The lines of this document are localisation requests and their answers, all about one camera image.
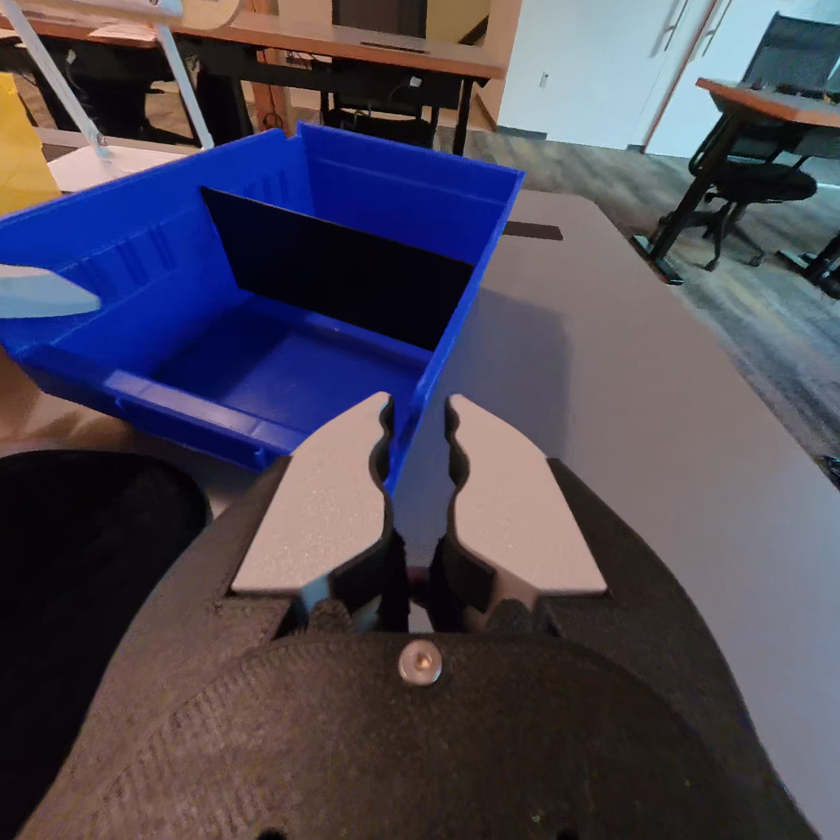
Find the wooden desk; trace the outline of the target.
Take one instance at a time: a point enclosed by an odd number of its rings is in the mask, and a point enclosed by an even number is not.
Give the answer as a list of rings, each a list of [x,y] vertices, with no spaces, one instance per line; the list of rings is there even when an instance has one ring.
[[[670,286],[681,286],[684,279],[667,255],[690,228],[703,228],[712,242],[706,271],[718,267],[728,236],[752,249],[751,266],[761,266],[765,251],[740,226],[747,209],[813,197],[816,179],[802,170],[817,157],[817,142],[810,136],[821,130],[838,140],[838,102],[705,77],[696,86],[717,105],[719,121],[689,160],[692,182],[677,207],[658,220],[653,237],[632,238]]]

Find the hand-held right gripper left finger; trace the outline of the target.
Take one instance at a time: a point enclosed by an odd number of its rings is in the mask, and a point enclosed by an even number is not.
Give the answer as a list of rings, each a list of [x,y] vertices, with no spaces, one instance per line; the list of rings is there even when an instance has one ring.
[[[383,545],[390,502],[377,458],[393,399],[376,392],[328,421],[290,456],[231,584],[235,595],[336,595],[353,564]]]

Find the white poster board stand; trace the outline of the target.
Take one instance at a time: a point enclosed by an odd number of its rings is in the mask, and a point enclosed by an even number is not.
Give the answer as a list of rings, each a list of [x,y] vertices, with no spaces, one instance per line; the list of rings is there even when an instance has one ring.
[[[110,14],[116,18],[151,23],[154,26],[156,42],[162,47],[164,56],[177,83],[179,92],[197,131],[202,150],[214,147],[214,140],[207,129],[200,106],[196,100],[193,84],[175,44],[172,23],[182,23],[185,17],[197,11],[192,2],[39,2],[39,5],[72,10],[80,14],[87,10],[91,14]],[[1,2],[2,13],[15,34],[21,38],[24,47],[37,68],[45,77],[49,88],[84,136],[87,145],[49,163],[49,169],[56,178],[59,189],[64,193],[77,193],[94,186],[116,181],[127,175],[138,174],[169,162],[179,161],[183,154],[160,152],[124,146],[110,147],[106,137],[87,115],[67,79],[51,58],[34,26],[29,22],[21,2]]]

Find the black office chair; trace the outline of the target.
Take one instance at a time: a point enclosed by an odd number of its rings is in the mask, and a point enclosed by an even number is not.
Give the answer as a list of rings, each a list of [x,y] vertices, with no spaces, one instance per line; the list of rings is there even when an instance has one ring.
[[[762,265],[766,253],[742,228],[754,205],[797,203],[816,194],[810,159],[838,159],[838,124],[817,123],[802,114],[820,108],[838,115],[838,24],[775,14],[762,35],[742,79],[750,100],[719,93],[711,98],[721,118],[689,162],[696,175],[722,141],[726,154],[710,174],[704,202],[719,200],[712,212],[695,211],[685,228],[703,227],[713,256],[704,270],[716,270],[722,243],[732,237],[751,248],[749,265]]]

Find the black wrist rest pad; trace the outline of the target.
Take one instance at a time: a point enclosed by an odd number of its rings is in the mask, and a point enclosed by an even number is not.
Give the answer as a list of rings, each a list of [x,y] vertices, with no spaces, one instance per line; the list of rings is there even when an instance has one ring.
[[[52,785],[122,636],[209,514],[157,458],[2,457],[1,838]]]

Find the wooden table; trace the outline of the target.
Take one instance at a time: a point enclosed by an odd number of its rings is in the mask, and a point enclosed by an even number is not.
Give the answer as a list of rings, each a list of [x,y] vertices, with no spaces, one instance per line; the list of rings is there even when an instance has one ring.
[[[415,99],[434,111],[458,109],[452,153],[463,155],[474,86],[503,80],[506,69],[476,45],[438,43],[337,25],[312,28],[243,11],[240,2],[12,2],[2,12],[23,34],[94,40],[103,21],[158,25],[185,39],[216,76],[281,88],[385,100],[373,76],[419,77]],[[386,72],[374,66],[390,67]]]

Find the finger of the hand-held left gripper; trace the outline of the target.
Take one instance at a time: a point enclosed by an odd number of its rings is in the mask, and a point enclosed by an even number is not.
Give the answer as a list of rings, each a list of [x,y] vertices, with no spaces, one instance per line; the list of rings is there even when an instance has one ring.
[[[3,320],[69,317],[101,305],[97,295],[51,270],[1,265]]]

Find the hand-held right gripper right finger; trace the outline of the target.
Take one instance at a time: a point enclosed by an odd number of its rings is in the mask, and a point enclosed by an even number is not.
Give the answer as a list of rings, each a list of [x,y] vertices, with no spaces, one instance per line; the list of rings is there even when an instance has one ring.
[[[543,451],[460,394],[445,405],[460,596],[600,596],[605,578]]]

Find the small yellow bin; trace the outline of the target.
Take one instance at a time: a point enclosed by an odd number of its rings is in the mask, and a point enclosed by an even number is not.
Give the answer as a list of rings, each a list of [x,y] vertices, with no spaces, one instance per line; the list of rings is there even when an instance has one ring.
[[[1,74],[1,215],[57,199],[60,189],[11,74]]]

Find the blue bin with divider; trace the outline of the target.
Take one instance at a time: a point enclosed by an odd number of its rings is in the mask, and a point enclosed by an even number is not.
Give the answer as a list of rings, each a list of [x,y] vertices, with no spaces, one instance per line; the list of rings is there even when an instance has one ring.
[[[101,308],[2,321],[39,388],[260,472],[376,392],[393,399],[391,490],[524,173],[303,124],[5,216],[2,263],[52,270]],[[432,351],[237,287],[201,187],[463,260],[472,278]]]

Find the black blue-bin divider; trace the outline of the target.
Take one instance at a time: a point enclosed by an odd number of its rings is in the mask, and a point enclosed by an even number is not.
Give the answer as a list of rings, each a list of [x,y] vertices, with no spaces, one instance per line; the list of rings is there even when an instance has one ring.
[[[203,185],[238,288],[434,350],[474,266]]]

